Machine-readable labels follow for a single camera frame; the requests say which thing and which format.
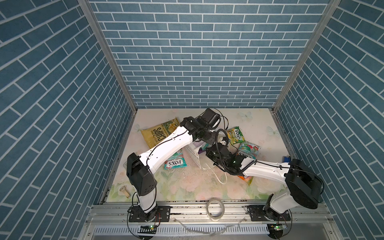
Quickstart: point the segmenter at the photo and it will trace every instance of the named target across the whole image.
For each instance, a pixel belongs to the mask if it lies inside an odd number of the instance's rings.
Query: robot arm
[[[210,145],[206,155],[214,165],[231,175],[256,176],[280,182],[288,188],[276,195],[270,195],[264,207],[269,219],[276,219],[287,209],[302,205],[316,209],[320,196],[319,178],[302,161],[291,163],[270,163],[254,161],[245,156],[234,155],[221,143],[215,144],[213,131],[220,122],[220,115],[207,109],[197,118],[184,118],[180,126],[157,146],[137,156],[132,153],[127,159],[127,176],[135,187],[141,210],[150,220],[157,209],[156,180],[153,174],[164,162],[182,147],[197,139]]]

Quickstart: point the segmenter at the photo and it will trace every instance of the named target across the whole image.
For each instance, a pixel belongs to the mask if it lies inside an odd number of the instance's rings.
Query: clear tape
[[[219,204],[219,205],[220,205],[220,207],[221,207],[221,213],[220,213],[219,216],[212,216],[212,214],[208,211],[208,207],[209,207],[210,204]],[[207,205],[205,206],[205,209],[207,210],[207,215],[208,215],[209,219],[210,219],[211,221],[214,221],[214,222],[219,221],[220,218],[223,217],[224,212],[225,212],[225,206],[224,206],[223,202],[222,202],[220,199],[216,198],[216,197],[210,199],[210,200],[207,202]]]

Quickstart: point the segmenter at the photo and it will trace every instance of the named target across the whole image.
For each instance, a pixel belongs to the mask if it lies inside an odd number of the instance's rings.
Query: butterfly pattern
[[[240,117],[243,119],[243,120],[245,120],[245,119],[253,119],[253,117],[252,117],[252,113],[251,112],[247,112],[246,114],[244,114],[244,113],[239,113],[239,115],[240,115]]]
[[[148,127],[140,127],[139,124],[135,124],[133,126],[133,129],[136,131],[136,132],[140,132],[141,130],[144,130],[144,129],[147,129]]]
[[[271,136],[273,136],[273,135],[275,135],[276,137],[280,137],[280,133],[279,133],[279,130],[273,130],[271,127],[267,127],[266,128],[266,131],[267,131],[267,133],[268,133],[268,135],[271,135]]]

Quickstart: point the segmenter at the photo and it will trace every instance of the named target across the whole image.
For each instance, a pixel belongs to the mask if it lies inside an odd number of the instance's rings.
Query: brick wall
[[[139,108],[270,108],[328,1],[91,3]]]
[[[278,110],[345,239],[384,239],[383,12],[342,0]]]
[[[0,239],[78,237],[130,116],[76,0],[0,1]]]

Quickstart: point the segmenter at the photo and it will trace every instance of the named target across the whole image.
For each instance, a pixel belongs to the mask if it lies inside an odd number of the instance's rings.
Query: candy wrapper
[[[246,183],[248,183],[248,186],[251,185],[253,180],[253,176],[249,176],[249,177],[238,176],[238,177],[243,179]]]
[[[260,148],[261,147],[257,146],[256,144],[245,141],[240,144],[238,154],[256,159]]]
[[[184,160],[183,150],[178,150],[172,155],[164,164],[164,169],[181,168],[186,167],[187,164]]]
[[[242,132],[240,131],[239,127],[231,128],[230,130],[227,130],[227,136],[229,141],[232,144],[236,144],[239,142],[245,142],[245,139],[243,137]]]

